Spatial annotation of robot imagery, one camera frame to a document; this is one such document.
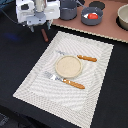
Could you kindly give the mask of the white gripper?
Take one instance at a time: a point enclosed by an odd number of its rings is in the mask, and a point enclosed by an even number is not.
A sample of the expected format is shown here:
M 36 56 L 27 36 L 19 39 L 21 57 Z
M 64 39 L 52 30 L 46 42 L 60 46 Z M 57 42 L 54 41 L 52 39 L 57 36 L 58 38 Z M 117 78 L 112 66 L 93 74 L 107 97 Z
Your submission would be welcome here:
M 60 17 L 60 1 L 54 0 L 16 0 L 16 14 L 18 22 L 31 27 L 43 25 L 47 21 L 48 30 L 51 29 L 53 19 Z

